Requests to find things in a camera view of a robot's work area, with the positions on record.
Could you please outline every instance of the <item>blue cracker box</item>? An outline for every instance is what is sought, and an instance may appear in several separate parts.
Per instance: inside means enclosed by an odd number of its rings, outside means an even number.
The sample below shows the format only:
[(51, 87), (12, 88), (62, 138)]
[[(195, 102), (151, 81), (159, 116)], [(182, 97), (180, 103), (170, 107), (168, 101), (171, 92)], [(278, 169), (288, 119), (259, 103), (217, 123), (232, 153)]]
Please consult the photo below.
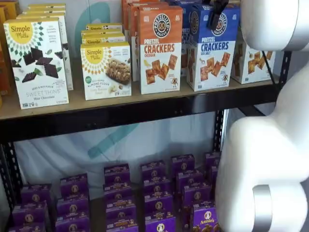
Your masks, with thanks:
[(171, 181), (166, 177), (154, 177), (144, 180), (144, 194), (152, 194), (155, 192), (171, 192)]
[(201, 3), (201, 0), (172, 0), (169, 2), (170, 5), (177, 5), (183, 9), (183, 33), (182, 33), (182, 68), (180, 72), (181, 77), (187, 76), (187, 65), (188, 65), (188, 52), (189, 52), (189, 34), (190, 34), (190, 11), (193, 4)]
[(143, 180), (166, 175), (166, 166), (163, 160), (142, 164), (140, 169)]
[(177, 232), (176, 217), (168, 210), (146, 214), (145, 232)]
[(192, 231), (219, 232), (220, 227), (214, 203), (196, 203), (191, 210), (190, 228)]
[(89, 197), (87, 194), (74, 194), (58, 200), (58, 216), (76, 213), (77, 211), (89, 211)]
[(136, 206), (133, 197), (115, 199), (106, 202), (106, 219), (136, 217)]
[(90, 228), (88, 212), (66, 214), (58, 217), (56, 221), (56, 232), (83, 231)]
[(228, 4), (220, 15), (216, 30), (207, 27), (212, 10), (212, 5), (193, 5), (191, 8), (187, 82), (194, 91), (229, 85), (240, 9)]
[(106, 221), (106, 232), (138, 232), (139, 227), (135, 217), (109, 219)]

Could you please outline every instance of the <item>snack box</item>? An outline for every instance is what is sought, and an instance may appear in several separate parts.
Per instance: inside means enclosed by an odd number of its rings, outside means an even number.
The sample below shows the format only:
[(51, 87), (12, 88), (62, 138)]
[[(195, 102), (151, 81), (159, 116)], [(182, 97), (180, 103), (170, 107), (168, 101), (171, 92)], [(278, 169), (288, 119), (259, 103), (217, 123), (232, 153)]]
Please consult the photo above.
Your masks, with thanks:
[(192, 231), (220, 231), (214, 203), (209, 202), (206, 205), (196, 203), (193, 205), (190, 228)]
[(173, 156), (171, 157), (172, 163), (172, 176), (175, 177), (177, 173), (183, 172), (186, 170), (194, 170), (195, 159), (191, 154)]
[(88, 193), (87, 173), (60, 179), (60, 191), (62, 197), (77, 193)]
[(74, 194), (58, 199), (58, 215), (76, 213), (77, 211), (89, 211), (89, 197), (87, 194)]
[(130, 182), (109, 183), (103, 185), (105, 200), (121, 199), (132, 196)]
[(4, 28), (21, 109), (69, 103), (58, 19), (8, 20)]
[(59, 29), (60, 29), (62, 48), (63, 48), (62, 52), (63, 52), (63, 60), (64, 60), (64, 66), (65, 66), (65, 74), (66, 74), (66, 79), (67, 79), (67, 87), (68, 87), (68, 90), (73, 90), (71, 59), (70, 59), (70, 51), (69, 51), (69, 45), (68, 45), (65, 13), (37, 13), (35, 12), (35, 13), (21, 14), (17, 16), (17, 19), (50, 18), (50, 17), (55, 17), (59, 19)]
[(123, 33), (114, 34), (90, 34), (82, 36), (83, 44), (99, 44), (99, 43), (115, 43), (115, 42), (125, 42), (125, 35)]
[(9, 232), (45, 232), (44, 223), (31, 223), (25, 226), (15, 226), (8, 230)]
[(173, 196), (167, 191), (145, 195), (144, 200), (144, 208), (146, 213), (163, 209), (173, 211)]
[(194, 91), (226, 87), (232, 69), (240, 9), (228, 4), (215, 30), (207, 27), (212, 5), (193, 5), (187, 82)]
[(89, 214), (86, 211), (71, 213), (57, 218), (56, 232), (72, 232), (90, 228)]
[(108, 219), (106, 221), (106, 232), (138, 232), (139, 227), (135, 217)]
[(104, 35), (104, 34), (115, 34), (121, 33), (121, 30), (118, 29), (99, 29), (99, 30), (82, 30), (81, 35)]
[(204, 175), (198, 169), (187, 170), (177, 173), (176, 175), (176, 189), (178, 193), (182, 193), (182, 189), (186, 185), (190, 185), (196, 182), (203, 182)]
[(104, 167), (104, 177), (106, 184), (130, 181), (129, 165), (126, 163)]
[(166, 166), (163, 160), (142, 164), (140, 169), (143, 180), (166, 175)]
[(121, 23), (89, 23), (86, 25), (86, 30), (101, 29), (120, 29), (122, 31), (122, 25)]
[(145, 232), (177, 232), (175, 215), (166, 210), (146, 214)]
[(195, 201), (209, 201), (211, 187), (206, 182), (193, 183), (183, 187), (183, 206)]
[(154, 177), (149, 180), (144, 180), (144, 194), (165, 191), (171, 192), (171, 181), (166, 176)]
[[(265, 51), (271, 71), (274, 69), (276, 53)], [(270, 80), (263, 54), (250, 48), (244, 41), (241, 29), (238, 29), (234, 52), (232, 78), (241, 84)]]
[(81, 57), (86, 100), (131, 96), (128, 42), (82, 44)]
[(18, 204), (14, 207), (12, 216), (16, 226), (44, 222), (47, 227), (50, 227), (46, 202)]
[(183, 10), (179, 6), (140, 7), (140, 92), (178, 91)]

